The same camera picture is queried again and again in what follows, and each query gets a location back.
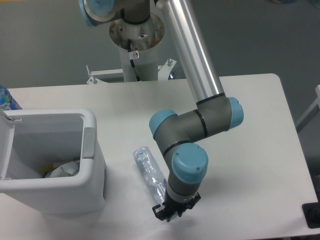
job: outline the white trash bin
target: white trash bin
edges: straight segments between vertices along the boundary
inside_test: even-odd
[[[44,178],[53,163],[80,160],[74,176]],[[0,193],[42,213],[104,208],[106,163],[87,109],[0,109]]]

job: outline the black cable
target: black cable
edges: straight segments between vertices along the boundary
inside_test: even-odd
[[[128,39],[128,43],[127,43],[128,53],[132,52],[132,50],[131,50],[131,42],[132,42],[132,41],[131,41],[130,39]],[[131,67],[133,68],[133,71],[134,71],[134,73],[135,73],[135,77],[136,77],[137,82],[140,82],[141,79],[140,79],[139,74],[137,73],[136,65],[135,65],[134,60],[133,60],[133,59],[130,59],[130,63],[131,63]]]

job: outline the gray joint housing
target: gray joint housing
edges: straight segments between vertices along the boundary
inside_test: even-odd
[[[168,182],[177,194],[188,196],[197,192],[200,183],[187,184],[172,171],[172,156],[184,143],[194,143],[227,131],[232,118],[230,101],[224,94],[197,104],[197,109],[182,115],[171,115],[157,128],[154,139],[170,170]]]

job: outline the clear plastic bottle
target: clear plastic bottle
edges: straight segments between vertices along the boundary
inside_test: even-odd
[[[0,85],[0,109],[3,110],[18,110],[20,105],[11,96],[8,89]]]
[[[166,180],[147,146],[134,151],[133,157],[156,205],[165,201]]]

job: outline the white bracket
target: white bracket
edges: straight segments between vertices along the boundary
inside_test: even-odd
[[[169,58],[164,65],[158,66],[158,81],[171,79],[171,72],[177,61]],[[89,79],[86,82],[87,84],[101,84],[107,83],[100,79],[114,79],[114,78],[123,78],[124,72],[122,69],[112,69],[112,70],[103,70],[103,71],[90,71],[89,66],[86,66]]]
[[[296,121],[295,129],[299,133],[320,112],[320,85],[315,88],[317,98]]]

